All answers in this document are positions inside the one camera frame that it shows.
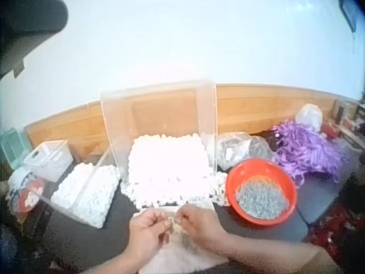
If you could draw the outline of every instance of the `gray pebbles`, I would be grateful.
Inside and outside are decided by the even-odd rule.
[[[264,220],[275,219],[289,206],[282,189],[264,176],[255,176],[238,188],[236,201],[247,214]]]

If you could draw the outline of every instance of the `white storage basket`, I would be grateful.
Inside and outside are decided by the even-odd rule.
[[[23,160],[25,169],[51,182],[57,182],[71,163],[66,140],[43,142]]]

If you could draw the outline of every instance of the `teal basket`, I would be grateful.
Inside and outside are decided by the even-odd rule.
[[[1,135],[1,153],[9,166],[16,170],[33,150],[25,130],[14,128]]]

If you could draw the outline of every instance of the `plastic bag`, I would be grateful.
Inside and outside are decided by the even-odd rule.
[[[219,136],[218,165],[223,170],[253,157],[272,160],[273,152],[264,138],[245,132],[230,132]]]
[[[315,104],[306,104],[295,116],[295,122],[313,127],[315,132],[319,132],[322,126],[322,112]]]

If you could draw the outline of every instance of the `red container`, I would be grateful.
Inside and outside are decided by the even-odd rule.
[[[288,209],[273,220],[257,219],[248,215],[236,201],[236,190],[256,175],[265,176],[278,184],[289,201]],[[284,222],[293,213],[297,204],[297,189],[291,177],[278,165],[260,158],[251,158],[232,168],[226,181],[226,194],[229,203],[241,217],[258,225],[275,225]]]

